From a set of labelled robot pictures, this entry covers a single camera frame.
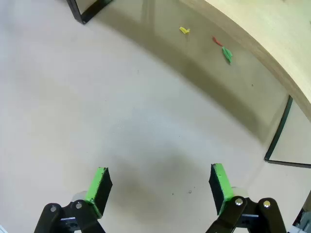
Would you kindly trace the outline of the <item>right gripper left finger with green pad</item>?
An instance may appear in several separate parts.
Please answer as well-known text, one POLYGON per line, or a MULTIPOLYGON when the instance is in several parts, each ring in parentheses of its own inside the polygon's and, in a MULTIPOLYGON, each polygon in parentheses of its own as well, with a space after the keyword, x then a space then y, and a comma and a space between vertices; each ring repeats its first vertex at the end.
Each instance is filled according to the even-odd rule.
POLYGON ((71 201, 62 207, 48 203, 36 225, 36 233, 104 233, 99 223, 113 183, 107 167, 99 167, 83 199, 71 201))

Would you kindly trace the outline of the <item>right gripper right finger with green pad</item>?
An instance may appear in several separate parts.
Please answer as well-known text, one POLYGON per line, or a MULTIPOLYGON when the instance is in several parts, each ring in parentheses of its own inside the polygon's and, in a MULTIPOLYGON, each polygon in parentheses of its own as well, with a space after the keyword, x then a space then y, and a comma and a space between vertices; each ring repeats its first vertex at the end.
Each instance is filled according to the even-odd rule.
POLYGON ((253 202, 249 197, 234 194, 222 164, 211 165, 209 184, 218 218, 208 233, 232 233, 245 228, 250 233, 285 233, 286 227, 277 202, 263 198, 253 202))

